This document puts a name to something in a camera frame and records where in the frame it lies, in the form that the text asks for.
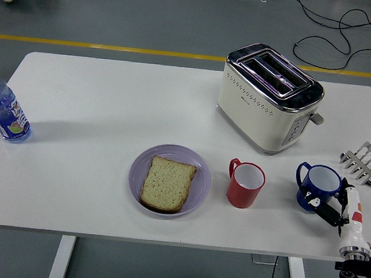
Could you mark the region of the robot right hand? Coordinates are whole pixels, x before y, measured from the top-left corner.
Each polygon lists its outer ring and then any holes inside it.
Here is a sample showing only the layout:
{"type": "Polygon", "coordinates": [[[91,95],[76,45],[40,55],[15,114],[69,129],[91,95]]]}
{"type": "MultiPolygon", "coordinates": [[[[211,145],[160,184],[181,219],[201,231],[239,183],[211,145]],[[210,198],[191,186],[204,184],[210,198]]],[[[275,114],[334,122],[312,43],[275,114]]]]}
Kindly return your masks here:
{"type": "Polygon", "coordinates": [[[357,189],[343,179],[337,200],[341,204],[341,211],[336,211],[324,200],[319,199],[301,180],[297,181],[302,197],[309,207],[325,222],[338,228],[341,242],[339,253],[345,260],[367,261],[370,257],[370,246],[363,237],[363,216],[361,201],[357,189]]]}

